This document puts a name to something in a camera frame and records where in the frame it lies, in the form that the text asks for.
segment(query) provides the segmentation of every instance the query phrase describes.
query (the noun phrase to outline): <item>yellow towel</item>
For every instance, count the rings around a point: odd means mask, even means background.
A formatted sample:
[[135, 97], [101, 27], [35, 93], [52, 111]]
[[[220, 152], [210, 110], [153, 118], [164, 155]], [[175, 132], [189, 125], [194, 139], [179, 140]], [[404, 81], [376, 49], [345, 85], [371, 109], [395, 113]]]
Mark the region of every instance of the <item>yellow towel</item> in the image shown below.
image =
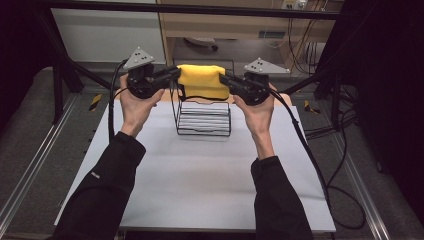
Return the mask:
[[179, 65], [178, 68], [181, 69], [178, 83], [184, 86], [186, 98], [200, 97], [210, 100], [228, 98], [230, 94], [228, 87], [219, 82], [219, 73], [225, 74], [224, 68], [188, 64]]

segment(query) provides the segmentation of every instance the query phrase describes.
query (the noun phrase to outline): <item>yellow object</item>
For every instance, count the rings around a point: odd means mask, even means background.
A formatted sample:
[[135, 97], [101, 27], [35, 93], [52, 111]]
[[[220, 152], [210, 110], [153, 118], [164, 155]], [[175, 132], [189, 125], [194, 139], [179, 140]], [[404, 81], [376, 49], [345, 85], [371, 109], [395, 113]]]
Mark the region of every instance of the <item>yellow object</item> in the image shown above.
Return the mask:
[[219, 66], [179, 65], [181, 76], [178, 83], [182, 87], [182, 101], [200, 97], [210, 100], [226, 100], [230, 94], [227, 86], [219, 82], [219, 74], [225, 69]]

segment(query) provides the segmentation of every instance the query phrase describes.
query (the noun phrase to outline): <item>black jacket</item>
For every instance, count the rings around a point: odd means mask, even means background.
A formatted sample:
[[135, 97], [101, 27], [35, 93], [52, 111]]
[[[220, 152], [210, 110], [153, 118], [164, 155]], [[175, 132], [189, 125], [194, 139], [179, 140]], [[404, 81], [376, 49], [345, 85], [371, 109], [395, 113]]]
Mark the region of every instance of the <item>black jacket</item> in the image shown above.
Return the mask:
[[[137, 140], [119, 132], [69, 199], [49, 239], [113, 239], [145, 153]], [[278, 157], [254, 161], [251, 172], [257, 191], [256, 238], [313, 239]]]

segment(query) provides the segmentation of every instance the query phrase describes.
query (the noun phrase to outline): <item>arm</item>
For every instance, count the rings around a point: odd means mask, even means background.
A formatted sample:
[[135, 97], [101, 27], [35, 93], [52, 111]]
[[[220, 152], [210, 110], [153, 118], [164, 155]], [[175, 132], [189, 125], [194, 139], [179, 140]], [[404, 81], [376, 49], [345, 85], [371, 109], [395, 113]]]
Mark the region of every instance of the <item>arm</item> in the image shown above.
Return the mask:
[[272, 146], [271, 124], [274, 98], [247, 106], [234, 96], [246, 118], [258, 153], [251, 167], [256, 187], [256, 239], [313, 239], [302, 203], [290, 184]]
[[[121, 77], [121, 88], [126, 88]], [[52, 239], [113, 239], [146, 149], [135, 137], [163, 90], [149, 99], [121, 93], [124, 124], [69, 199]]]

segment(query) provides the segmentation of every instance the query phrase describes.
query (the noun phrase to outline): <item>gray floor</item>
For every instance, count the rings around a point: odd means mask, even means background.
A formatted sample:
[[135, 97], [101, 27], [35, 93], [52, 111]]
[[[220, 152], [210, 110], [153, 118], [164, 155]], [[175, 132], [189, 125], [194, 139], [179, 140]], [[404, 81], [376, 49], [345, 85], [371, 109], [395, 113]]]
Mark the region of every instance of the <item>gray floor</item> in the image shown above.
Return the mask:
[[[255, 40], [217, 40], [219, 50], [195, 46], [179, 39], [174, 56], [176, 59], [232, 59], [236, 74], [243, 73], [243, 67], [258, 57], [283, 66], [278, 51]], [[273, 78], [272, 83], [284, 89], [301, 79], [298, 73], [281, 78]], [[51, 72], [40, 72], [21, 108], [11, 119], [0, 139], [0, 206], [3, 207], [26, 167], [47, 135], [53, 119], [53, 95]], [[298, 112], [304, 129], [327, 126], [323, 114], [303, 111], [304, 100], [309, 100], [313, 108], [320, 105], [313, 98], [315, 86], [302, 89], [293, 94], [293, 104]], [[54, 220], [59, 211], [59, 203], [68, 189], [84, 158], [84, 151], [90, 145], [106, 105], [107, 95], [103, 94], [95, 111], [88, 111], [95, 93], [83, 93], [77, 96], [76, 106], [68, 123], [59, 135], [49, 153], [41, 171], [37, 175], [21, 207], [16, 212], [7, 234], [31, 233], [51, 234]], [[348, 151], [368, 188], [379, 214], [392, 239], [424, 239], [424, 229], [403, 199], [390, 175], [380, 174], [376, 170], [375, 160], [360, 125], [351, 125], [346, 129]], [[340, 161], [339, 152], [332, 136], [309, 141], [326, 179], [332, 174]], [[334, 181], [347, 192], [354, 194], [344, 169]], [[358, 208], [353, 202], [337, 192], [330, 192], [334, 216], [341, 222], [355, 225], [360, 221]], [[359, 230], [348, 230], [336, 225], [337, 239], [374, 239], [370, 227], [366, 224]]]

